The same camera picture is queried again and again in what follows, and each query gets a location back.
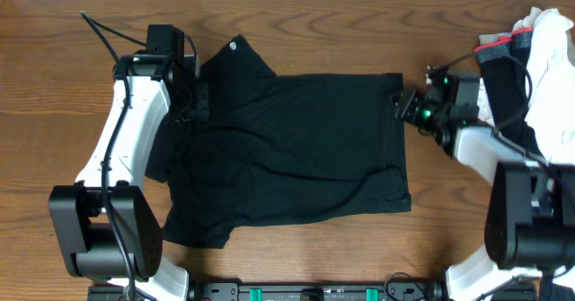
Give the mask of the black t-shirt white logo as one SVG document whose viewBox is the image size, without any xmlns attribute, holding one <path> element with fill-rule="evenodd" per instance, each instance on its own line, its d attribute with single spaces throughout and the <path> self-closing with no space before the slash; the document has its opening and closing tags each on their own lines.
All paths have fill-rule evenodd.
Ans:
<svg viewBox="0 0 575 301">
<path fill-rule="evenodd" d="M 236 36 L 200 79 L 208 118 L 165 122 L 146 170 L 169 187 L 166 241 L 220 249 L 240 226 L 411 209 L 401 74 L 279 76 Z"/>
</svg>

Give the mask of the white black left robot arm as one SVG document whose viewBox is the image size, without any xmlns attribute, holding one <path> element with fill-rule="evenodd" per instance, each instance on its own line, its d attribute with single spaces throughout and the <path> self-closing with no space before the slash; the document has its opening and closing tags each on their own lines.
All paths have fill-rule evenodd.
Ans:
<svg viewBox="0 0 575 301">
<path fill-rule="evenodd" d="M 98 143 L 71 185 L 49 195 L 49 214 L 72 277 L 110 285 L 89 299 L 191 300 L 190 273 L 163 253 L 144 181 L 155 137 L 178 99 L 194 95 L 195 55 L 140 52 L 113 70 L 111 109 Z"/>
</svg>

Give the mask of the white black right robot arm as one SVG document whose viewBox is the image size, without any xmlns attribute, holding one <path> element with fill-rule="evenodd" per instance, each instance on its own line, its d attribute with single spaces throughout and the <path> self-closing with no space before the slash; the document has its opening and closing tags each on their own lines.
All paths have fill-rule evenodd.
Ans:
<svg viewBox="0 0 575 301">
<path fill-rule="evenodd" d="M 426 89 L 393 98 L 397 119 L 491 185 L 484 244 L 442 280 L 412 289 L 424 300 L 537 300 L 574 289 L 574 168 L 504 138 L 478 119 L 480 79 L 432 72 Z"/>
</svg>

